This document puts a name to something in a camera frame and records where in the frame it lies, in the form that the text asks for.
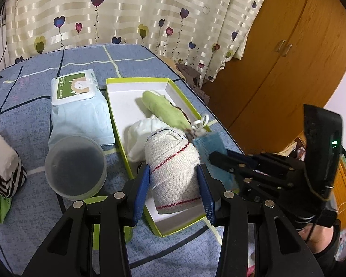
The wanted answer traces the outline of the person's right hand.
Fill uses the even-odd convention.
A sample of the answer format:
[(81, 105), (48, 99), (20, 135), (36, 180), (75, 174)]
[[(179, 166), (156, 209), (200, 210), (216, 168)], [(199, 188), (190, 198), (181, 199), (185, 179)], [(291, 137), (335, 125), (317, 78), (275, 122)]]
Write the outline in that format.
[(334, 228), (333, 227), (324, 227), (318, 224), (308, 224), (300, 232), (300, 236), (305, 240), (309, 245), (316, 244), (324, 246), (328, 245), (333, 238)]

